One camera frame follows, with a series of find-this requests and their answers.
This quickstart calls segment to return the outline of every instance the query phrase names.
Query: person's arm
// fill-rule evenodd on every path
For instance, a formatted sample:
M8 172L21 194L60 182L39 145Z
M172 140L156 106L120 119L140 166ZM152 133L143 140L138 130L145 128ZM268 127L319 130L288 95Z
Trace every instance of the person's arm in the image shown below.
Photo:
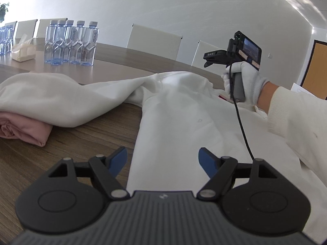
M279 87L270 100L268 130L284 137L327 186L327 101Z
M267 82L262 88L261 93L259 95L258 107L264 110L267 114L269 111L270 101L277 88L277 85L271 82Z
M243 62L233 64L232 70L234 67L235 72L242 73L246 101L268 114L268 130L284 137L300 160L327 186L327 101L270 82L260 88L264 78L253 66ZM224 81L228 91L229 81L226 77Z

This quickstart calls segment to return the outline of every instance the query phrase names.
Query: bottle label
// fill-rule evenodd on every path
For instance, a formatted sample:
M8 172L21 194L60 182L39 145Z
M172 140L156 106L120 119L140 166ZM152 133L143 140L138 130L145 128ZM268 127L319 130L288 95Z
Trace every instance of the bottle label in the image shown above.
M93 35L92 35L92 40L91 40L91 42L92 42L93 44L95 44L97 39L98 39L98 31L97 31L97 30L94 30L94 31L93 31Z
M73 28L72 34L71 34L71 40L76 41L77 40L77 29Z

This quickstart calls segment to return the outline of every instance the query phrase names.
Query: handheld camera device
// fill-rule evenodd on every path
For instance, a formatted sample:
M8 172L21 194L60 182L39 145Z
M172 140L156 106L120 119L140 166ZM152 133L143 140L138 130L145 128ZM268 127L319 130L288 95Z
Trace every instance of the handheld camera device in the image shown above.
M214 63L224 64L226 66L232 63L246 61L255 67L260 68L261 48L252 40L246 37L242 32L237 31L234 39L229 40L227 50L215 50L204 54L203 58L207 61L204 67ZM231 79L231 96L234 96L237 102L244 102L245 95L243 89L241 73L234 73Z

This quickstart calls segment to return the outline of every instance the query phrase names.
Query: pink folded cloth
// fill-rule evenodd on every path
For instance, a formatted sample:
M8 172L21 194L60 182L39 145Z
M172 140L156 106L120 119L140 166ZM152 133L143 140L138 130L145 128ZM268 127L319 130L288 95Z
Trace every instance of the pink folded cloth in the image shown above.
M45 146L52 125L19 114L0 112L0 137Z

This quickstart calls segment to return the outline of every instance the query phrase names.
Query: metal pivot screw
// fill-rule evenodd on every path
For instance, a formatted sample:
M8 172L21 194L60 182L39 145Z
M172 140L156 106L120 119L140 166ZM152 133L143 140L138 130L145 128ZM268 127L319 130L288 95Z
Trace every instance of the metal pivot screw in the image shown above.
M200 191L200 196L203 198L212 198L215 195L216 195L216 192L214 190L207 189L207 190Z
M160 199L166 199L166 198L168 198L168 195L165 194L165 193L163 193L163 194L160 194L160 195L159 195L159 198L160 198Z
M127 191L121 189L113 190L111 192L111 196L114 198L124 198L125 196L127 196Z

